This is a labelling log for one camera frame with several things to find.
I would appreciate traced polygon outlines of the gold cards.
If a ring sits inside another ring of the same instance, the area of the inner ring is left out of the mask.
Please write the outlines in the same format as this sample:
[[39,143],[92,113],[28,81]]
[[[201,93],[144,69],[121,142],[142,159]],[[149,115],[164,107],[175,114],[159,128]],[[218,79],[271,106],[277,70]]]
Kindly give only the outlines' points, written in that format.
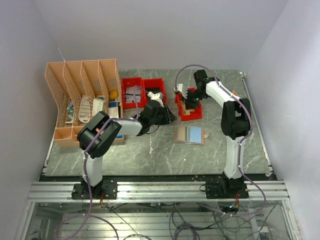
[[195,111],[194,108],[186,109],[186,105],[185,105],[185,103],[183,101],[181,101],[180,103],[181,103],[182,115],[183,116],[189,116],[191,113],[193,113]]

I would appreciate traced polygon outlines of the brown leather card holder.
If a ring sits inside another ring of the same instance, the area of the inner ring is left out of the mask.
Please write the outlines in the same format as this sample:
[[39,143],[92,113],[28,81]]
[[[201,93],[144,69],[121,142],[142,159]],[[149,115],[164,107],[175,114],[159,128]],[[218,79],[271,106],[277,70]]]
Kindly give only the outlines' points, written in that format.
[[173,136],[175,143],[204,145],[209,134],[205,134],[203,127],[176,125]]

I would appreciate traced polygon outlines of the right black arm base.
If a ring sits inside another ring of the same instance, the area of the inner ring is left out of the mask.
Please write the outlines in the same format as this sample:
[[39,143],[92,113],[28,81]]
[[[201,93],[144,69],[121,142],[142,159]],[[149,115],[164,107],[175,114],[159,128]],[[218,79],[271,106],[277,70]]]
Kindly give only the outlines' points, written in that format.
[[207,199],[247,199],[247,185],[240,180],[220,180],[206,182],[199,187]]

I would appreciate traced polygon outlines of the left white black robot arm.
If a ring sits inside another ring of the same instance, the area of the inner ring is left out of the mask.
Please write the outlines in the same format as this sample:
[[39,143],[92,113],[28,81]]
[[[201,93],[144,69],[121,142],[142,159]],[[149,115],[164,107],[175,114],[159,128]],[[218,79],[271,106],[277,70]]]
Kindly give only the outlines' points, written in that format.
[[108,199],[115,200],[118,185],[102,174],[103,156],[107,153],[117,136],[143,136],[151,126],[165,126],[177,117],[166,104],[150,100],[144,109],[132,118],[111,117],[98,112],[77,134],[79,147],[83,150],[83,174],[81,183],[74,185],[73,200]]

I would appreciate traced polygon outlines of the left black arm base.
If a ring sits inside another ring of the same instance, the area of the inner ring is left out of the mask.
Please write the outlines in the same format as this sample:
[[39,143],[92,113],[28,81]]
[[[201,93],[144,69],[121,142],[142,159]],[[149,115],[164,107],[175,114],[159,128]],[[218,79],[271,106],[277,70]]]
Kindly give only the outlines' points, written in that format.
[[96,186],[88,186],[85,181],[81,183],[76,183],[73,186],[71,199],[72,200],[89,200],[91,189],[91,194],[93,199],[103,199],[103,200],[115,200],[118,193],[118,184],[112,180],[102,180]]

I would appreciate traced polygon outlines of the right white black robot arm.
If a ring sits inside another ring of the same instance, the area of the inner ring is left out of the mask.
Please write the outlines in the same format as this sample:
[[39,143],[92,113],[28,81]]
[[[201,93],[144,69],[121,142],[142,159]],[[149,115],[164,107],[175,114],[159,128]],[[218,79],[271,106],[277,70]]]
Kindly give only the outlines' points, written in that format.
[[217,77],[209,77],[204,69],[197,70],[193,77],[196,89],[188,89],[182,97],[185,108],[195,110],[202,99],[209,97],[222,108],[220,127],[226,137],[227,153],[220,192],[226,198],[248,198],[243,155],[245,141],[253,131],[250,100],[236,96]]

